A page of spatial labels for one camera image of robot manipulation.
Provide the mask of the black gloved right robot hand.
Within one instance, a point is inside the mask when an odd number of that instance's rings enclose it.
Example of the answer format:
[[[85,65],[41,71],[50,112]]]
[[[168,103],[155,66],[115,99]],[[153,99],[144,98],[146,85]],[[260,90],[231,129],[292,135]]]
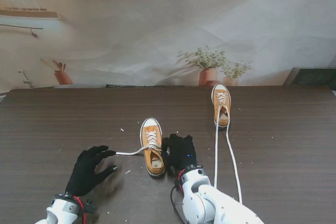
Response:
[[[162,140],[161,156],[169,176],[177,176],[182,170],[197,168],[196,151],[190,135],[180,137],[171,134]]]

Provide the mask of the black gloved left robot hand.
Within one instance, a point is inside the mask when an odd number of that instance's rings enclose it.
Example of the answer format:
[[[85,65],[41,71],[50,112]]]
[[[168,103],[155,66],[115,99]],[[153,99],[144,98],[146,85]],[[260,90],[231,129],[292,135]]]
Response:
[[[68,196],[81,197],[91,192],[112,173],[118,170],[115,165],[109,166],[102,172],[96,173],[96,167],[105,159],[114,156],[116,151],[109,150],[108,146],[94,146],[84,150],[78,156],[74,165],[65,193]]]

